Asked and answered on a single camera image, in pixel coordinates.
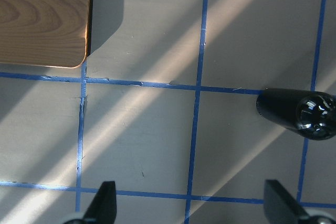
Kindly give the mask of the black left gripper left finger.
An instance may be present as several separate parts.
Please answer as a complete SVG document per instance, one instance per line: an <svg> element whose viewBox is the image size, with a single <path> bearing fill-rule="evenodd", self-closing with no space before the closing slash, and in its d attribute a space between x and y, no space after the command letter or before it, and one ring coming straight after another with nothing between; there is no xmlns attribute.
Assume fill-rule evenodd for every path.
<svg viewBox="0 0 336 224"><path fill-rule="evenodd" d="M114 224L117 216L115 182L103 182L87 208L84 223Z"/></svg>

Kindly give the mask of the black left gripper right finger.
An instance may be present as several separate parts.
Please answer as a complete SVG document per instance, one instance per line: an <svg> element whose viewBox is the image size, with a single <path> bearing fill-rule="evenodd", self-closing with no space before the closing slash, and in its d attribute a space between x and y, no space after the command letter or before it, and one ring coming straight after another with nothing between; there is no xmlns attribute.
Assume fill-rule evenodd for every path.
<svg viewBox="0 0 336 224"><path fill-rule="evenodd" d="M264 183L264 214L271 224L308 223L309 214L277 180Z"/></svg>

